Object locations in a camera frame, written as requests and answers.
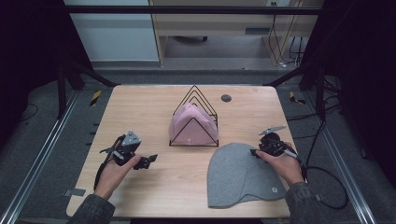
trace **wall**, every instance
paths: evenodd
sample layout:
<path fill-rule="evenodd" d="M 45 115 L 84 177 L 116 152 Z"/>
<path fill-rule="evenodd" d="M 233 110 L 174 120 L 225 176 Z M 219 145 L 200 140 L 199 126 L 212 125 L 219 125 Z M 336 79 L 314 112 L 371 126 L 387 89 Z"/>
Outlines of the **wall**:
<path fill-rule="evenodd" d="M 147 6 L 145 0 L 64 0 L 68 5 Z M 92 65 L 159 61 L 149 14 L 71 14 Z"/>

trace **gray sleeve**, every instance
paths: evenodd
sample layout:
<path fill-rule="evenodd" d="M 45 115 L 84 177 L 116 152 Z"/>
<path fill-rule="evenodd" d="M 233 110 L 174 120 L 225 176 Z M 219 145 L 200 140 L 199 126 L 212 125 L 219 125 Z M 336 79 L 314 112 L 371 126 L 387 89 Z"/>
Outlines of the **gray sleeve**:
<path fill-rule="evenodd" d="M 286 203 L 290 210 L 290 224 L 331 223 L 320 202 L 306 183 L 292 185 L 286 193 Z"/>
<path fill-rule="evenodd" d="M 113 217 L 114 210 L 113 204 L 99 196 L 90 194 L 67 223 L 109 223 Z"/>

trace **pink hat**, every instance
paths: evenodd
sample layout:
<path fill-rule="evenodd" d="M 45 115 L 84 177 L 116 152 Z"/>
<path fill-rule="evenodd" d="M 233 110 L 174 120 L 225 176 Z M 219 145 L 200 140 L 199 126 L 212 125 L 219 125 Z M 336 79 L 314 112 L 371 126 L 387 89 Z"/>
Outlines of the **pink hat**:
<path fill-rule="evenodd" d="M 172 117 L 169 125 L 171 144 L 201 146 L 219 139 L 218 126 L 202 108 L 184 104 Z"/>

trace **folded gray cloth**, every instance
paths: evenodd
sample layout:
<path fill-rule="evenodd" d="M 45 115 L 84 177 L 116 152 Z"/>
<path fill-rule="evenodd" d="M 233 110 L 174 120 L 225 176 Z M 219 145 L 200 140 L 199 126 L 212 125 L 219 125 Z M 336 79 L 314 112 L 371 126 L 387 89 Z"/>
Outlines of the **folded gray cloth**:
<path fill-rule="evenodd" d="M 213 154 L 207 174 L 209 207 L 230 207 L 248 201 L 275 201 L 286 190 L 269 163 L 253 157 L 247 144 L 231 143 Z"/>

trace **triangular metal rack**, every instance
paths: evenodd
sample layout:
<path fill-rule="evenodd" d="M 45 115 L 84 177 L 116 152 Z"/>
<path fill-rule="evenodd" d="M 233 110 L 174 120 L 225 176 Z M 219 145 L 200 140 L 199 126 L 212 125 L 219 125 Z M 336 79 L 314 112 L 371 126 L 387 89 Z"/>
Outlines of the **triangular metal rack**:
<path fill-rule="evenodd" d="M 187 94 L 184 96 L 183 100 L 181 100 L 180 104 L 176 108 L 175 112 L 173 113 L 173 116 L 176 114 L 176 112 L 186 103 L 190 103 L 192 105 L 196 105 L 201 107 L 209 116 L 210 118 L 213 119 L 213 121 L 216 124 L 216 127 L 219 131 L 219 118 L 218 114 L 216 113 L 215 109 L 213 106 L 207 101 L 206 97 L 204 94 L 198 89 L 197 86 L 193 85 L 190 90 L 187 92 Z M 213 140 L 212 143 L 206 144 L 206 145 L 180 145 L 180 144 L 175 144 L 175 140 L 177 137 L 183 132 L 183 130 L 187 127 L 187 125 L 192 121 L 195 120 L 201 128 L 206 132 L 206 134 Z M 207 132 L 207 130 L 204 128 L 204 126 L 195 118 L 191 118 L 178 132 L 176 137 L 174 139 L 169 140 L 169 146 L 183 146 L 183 147 L 218 147 L 219 146 L 219 139 L 215 140 L 213 137 Z"/>

